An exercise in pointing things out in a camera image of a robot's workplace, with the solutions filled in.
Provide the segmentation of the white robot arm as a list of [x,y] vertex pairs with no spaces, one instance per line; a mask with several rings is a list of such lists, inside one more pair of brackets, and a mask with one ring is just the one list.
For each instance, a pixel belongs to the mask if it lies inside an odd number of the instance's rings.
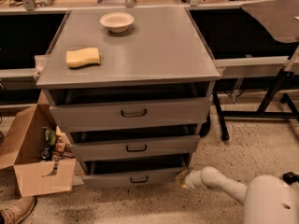
[[292,184],[299,175],[282,178],[259,175],[247,185],[237,182],[213,167],[181,172],[176,181],[185,189],[218,189],[243,205],[243,224],[299,224],[299,196]]

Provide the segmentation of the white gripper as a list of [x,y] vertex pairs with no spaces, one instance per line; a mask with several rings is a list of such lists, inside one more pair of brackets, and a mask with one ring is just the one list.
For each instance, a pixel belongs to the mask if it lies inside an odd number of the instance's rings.
[[205,185],[201,178],[201,171],[183,171],[176,177],[176,183],[184,189],[200,189]]

